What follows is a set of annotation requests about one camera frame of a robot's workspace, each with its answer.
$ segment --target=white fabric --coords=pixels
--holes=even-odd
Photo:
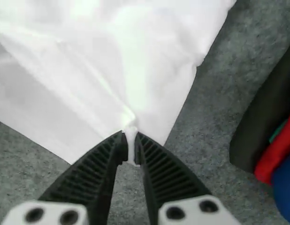
[[[163,145],[234,3],[0,0],[0,120],[71,164],[119,130]]]

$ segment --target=blue fabric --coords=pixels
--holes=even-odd
[[[290,223],[290,155],[274,171],[271,181],[276,206]]]

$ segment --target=green fabric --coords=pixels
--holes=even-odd
[[[281,130],[283,129],[283,127],[285,126],[287,120],[282,123],[276,130],[275,132],[273,133],[273,135],[271,136],[271,138],[269,139],[269,142],[272,143],[273,140],[275,139],[276,136],[278,136],[278,134],[281,132]]]

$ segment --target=gray carpet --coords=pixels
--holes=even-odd
[[[238,0],[184,104],[166,147],[244,225],[287,224],[252,175],[229,164],[231,136],[256,90],[290,44],[290,0]],[[68,164],[0,123],[0,220],[37,198]],[[149,224],[138,169],[119,168],[109,224]]]

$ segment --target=red fabric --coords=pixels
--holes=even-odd
[[[281,133],[269,145],[256,165],[254,174],[264,183],[271,184],[272,172],[290,154],[290,117]]]

